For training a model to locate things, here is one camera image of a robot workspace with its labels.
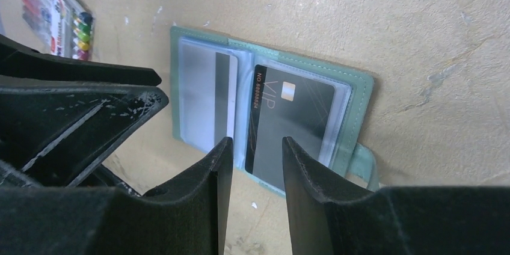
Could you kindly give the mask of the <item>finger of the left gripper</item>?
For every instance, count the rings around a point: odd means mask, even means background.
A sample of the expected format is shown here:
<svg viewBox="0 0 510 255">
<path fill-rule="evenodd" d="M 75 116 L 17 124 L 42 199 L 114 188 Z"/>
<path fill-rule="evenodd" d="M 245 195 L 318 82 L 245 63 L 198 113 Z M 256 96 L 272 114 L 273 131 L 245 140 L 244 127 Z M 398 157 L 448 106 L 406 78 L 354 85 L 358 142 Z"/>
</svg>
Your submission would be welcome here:
<svg viewBox="0 0 510 255">
<path fill-rule="evenodd" d="M 158 87 L 4 87 L 1 185 L 77 186 L 167 104 Z"/>
<path fill-rule="evenodd" d="M 150 68 L 96 63 L 42 54 L 1 35 L 1 75 L 44 81 L 107 82 L 158 86 L 162 79 Z"/>
</svg>

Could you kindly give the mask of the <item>white magnetic stripe card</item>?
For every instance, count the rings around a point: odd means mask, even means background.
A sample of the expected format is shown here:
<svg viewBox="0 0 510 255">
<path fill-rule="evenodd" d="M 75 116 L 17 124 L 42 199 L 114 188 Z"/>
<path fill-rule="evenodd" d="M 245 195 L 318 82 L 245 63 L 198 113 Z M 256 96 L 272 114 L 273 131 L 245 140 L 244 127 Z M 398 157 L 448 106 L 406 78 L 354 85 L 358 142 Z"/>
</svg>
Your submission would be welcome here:
<svg viewBox="0 0 510 255">
<path fill-rule="evenodd" d="M 235 132 L 238 58 L 233 52 L 196 41 L 179 45 L 180 135 L 209 152 Z"/>
</svg>

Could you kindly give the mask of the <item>black VIP card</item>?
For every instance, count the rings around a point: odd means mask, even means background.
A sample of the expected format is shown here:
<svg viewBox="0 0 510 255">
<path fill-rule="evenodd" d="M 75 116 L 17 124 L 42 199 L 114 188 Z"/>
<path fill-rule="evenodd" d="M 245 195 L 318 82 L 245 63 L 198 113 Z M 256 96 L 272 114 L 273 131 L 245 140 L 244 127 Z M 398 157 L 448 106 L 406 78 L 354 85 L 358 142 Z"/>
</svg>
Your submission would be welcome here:
<svg viewBox="0 0 510 255">
<path fill-rule="evenodd" d="M 292 137 L 318 158 L 334 95 L 331 84 L 256 65 L 246 171 L 284 190 L 282 139 Z"/>
</svg>

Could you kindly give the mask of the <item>green card holder wallet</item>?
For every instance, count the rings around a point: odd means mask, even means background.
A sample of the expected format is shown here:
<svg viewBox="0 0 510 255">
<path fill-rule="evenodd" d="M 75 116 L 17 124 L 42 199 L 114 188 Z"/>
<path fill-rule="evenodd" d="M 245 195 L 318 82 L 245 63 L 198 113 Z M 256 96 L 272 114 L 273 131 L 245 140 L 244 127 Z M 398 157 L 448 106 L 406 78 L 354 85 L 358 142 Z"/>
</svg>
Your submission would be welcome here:
<svg viewBox="0 0 510 255">
<path fill-rule="evenodd" d="M 342 177 L 349 174 L 358 176 L 365 181 L 366 188 L 370 191 L 379 188 L 375 157 L 368 148 L 358 143 L 361 125 L 374 87 L 371 75 L 223 35 L 173 26 L 170 30 L 173 135 L 183 142 L 180 135 L 179 111 L 179 45 L 185 40 L 226 49 L 238 58 L 235 132 L 231 137 L 235 168 L 248 174 L 257 183 L 284 194 L 285 188 L 277 189 L 245 169 L 254 69 L 256 65 L 263 65 L 335 87 L 322 148 L 318 158 L 314 159 Z"/>
</svg>

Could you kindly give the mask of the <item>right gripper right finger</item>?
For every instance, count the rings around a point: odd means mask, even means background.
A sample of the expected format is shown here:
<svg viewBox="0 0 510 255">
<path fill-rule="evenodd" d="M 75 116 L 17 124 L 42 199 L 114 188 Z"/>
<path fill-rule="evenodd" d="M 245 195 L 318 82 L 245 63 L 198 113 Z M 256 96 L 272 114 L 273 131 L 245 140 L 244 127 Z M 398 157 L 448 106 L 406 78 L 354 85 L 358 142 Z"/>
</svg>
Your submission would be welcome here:
<svg viewBox="0 0 510 255">
<path fill-rule="evenodd" d="M 509 188 L 364 189 L 283 138 L 293 254 L 508 254 Z"/>
</svg>

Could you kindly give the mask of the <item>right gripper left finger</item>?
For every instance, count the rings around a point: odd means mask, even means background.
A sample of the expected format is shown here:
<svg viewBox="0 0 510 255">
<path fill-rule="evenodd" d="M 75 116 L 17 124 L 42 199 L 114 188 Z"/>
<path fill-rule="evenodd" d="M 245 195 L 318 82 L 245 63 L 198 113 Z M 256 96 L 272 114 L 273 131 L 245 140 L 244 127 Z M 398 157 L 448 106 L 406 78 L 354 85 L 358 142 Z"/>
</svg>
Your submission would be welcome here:
<svg viewBox="0 0 510 255">
<path fill-rule="evenodd" d="M 233 141 L 137 197 L 119 188 L 2 188 L 2 254 L 223 254 Z"/>
</svg>

